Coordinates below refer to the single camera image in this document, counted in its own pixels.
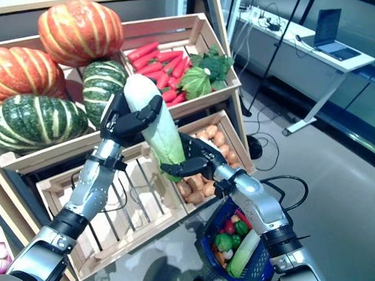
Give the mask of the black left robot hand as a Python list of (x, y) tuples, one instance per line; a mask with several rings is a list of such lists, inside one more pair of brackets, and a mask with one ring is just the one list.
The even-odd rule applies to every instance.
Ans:
[(133, 145), (141, 132), (155, 122), (162, 102), (162, 97), (155, 95), (143, 109), (131, 112), (124, 95), (115, 94), (101, 122), (101, 138), (112, 140), (124, 148)]

